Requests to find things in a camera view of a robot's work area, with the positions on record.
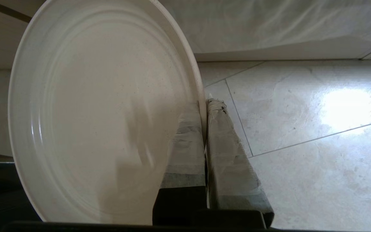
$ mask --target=white plate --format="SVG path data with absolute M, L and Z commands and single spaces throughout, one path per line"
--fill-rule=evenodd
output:
M 16 53 L 9 135 L 44 221 L 150 224 L 167 146 L 205 98 L 193 53 L 156 0 L 49 0 Z

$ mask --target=ceramic plate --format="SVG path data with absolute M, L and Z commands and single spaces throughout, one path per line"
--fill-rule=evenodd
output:
M 9 133 L 44 221 L 151 224 L 169 140 L 205 98 L 191 49 L 156 0 L 49 0 L 9 85 Z

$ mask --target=white fabric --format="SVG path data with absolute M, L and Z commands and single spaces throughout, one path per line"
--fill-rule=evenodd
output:
M 354 36 L 371 41 L 371 0 L 160 0 L 194 53 Z

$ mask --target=tile floor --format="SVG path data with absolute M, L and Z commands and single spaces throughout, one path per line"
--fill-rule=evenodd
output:
M 371 231 L 371 61 L 199 63 L 276 213 L 273 227 Z

